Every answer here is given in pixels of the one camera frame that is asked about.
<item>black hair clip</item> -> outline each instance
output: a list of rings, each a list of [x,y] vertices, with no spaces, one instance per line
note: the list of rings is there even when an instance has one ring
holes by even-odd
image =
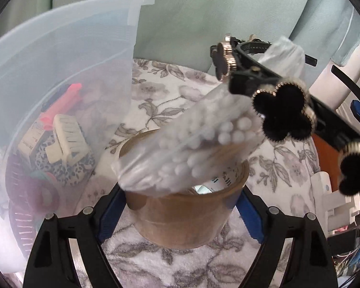
[[[252,96],[253,108],[264,118],[263,132],[274,142],[305,140],[313,134],[316,116],[308,102],[305,84],[295,78],[282,79],[276,87],[264,85]]]
[[[341,150],[339,166],[342,173],[340,192],[347,196],[360,193],[360,142],[351,142]]]

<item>clover charm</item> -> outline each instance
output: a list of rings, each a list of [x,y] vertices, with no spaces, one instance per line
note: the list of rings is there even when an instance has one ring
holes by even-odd
[[[229,73],[236,70],[237,67],[230,41],[231,37],[225,36],[225,40],[220,42],[211,53],[213,64],[216,67],[216,77],[222,82],[227,82]]]
[[[343,195],[353,196],[360,193],[360,143],[347,144],[339,156],[342,173],[339,190]]]
[[[282,79],[276,87],[264,85],[252,96],[255,111],[264,118],[263,132],[274,141],[287,137],[305,140],[316,127],[316,116],[308,106],[305,84],[295,78]]]

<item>transparent plastic bin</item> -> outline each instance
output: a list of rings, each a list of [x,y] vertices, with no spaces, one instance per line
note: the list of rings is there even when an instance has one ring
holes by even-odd
[[[84,0],[41,14],[0,39],[2,273],[25,270],[46,213],[73,214],[96,162],[128,111],[140,8],[153,3]],[[74,132],[57,129],[56,114],[70,116],[62,120],[73,118],[78,123]],[[84,145],[66,155],[62,139],[69,144],[69,133],[81,135],[77,139],[84,139]],[[35,144],[27,152],[29,139]],[[57,157],[64,154],[58,162],[50,163],[52,154],[43,155],[41,145],[50,145],[48,140],[59,141],[61,152],[51,151]],[[75,164],[82,148],[87,160]],[[81,173],[75,174],[74,167]],[[78,180],[69,178],[70,171]]]

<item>floral blanket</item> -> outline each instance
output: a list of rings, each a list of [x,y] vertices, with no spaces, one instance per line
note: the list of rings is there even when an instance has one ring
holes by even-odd
[[[94,205],[107,194],[115,175],[110,162],[122,144],[139,132],[157,129],[200,100],[219,83],[215,77],[193,69],[136,59],[129,115],[115,132],[77,207]],[[271,206],[287,215],[314,212],[310,176],[318,166],[313,142],[266,141],[249,159],[247,186]],[[91,287],[78,249],[72,243],[75,265],[83,287]],[[192,250],[161,248],[133,227],[128,208],[103,250],[124,287],[236,288],[243,280],[260,245],[252,239],[235,208],[220,235]],[[271,288],[279,286],[291,242],[286,241]]]

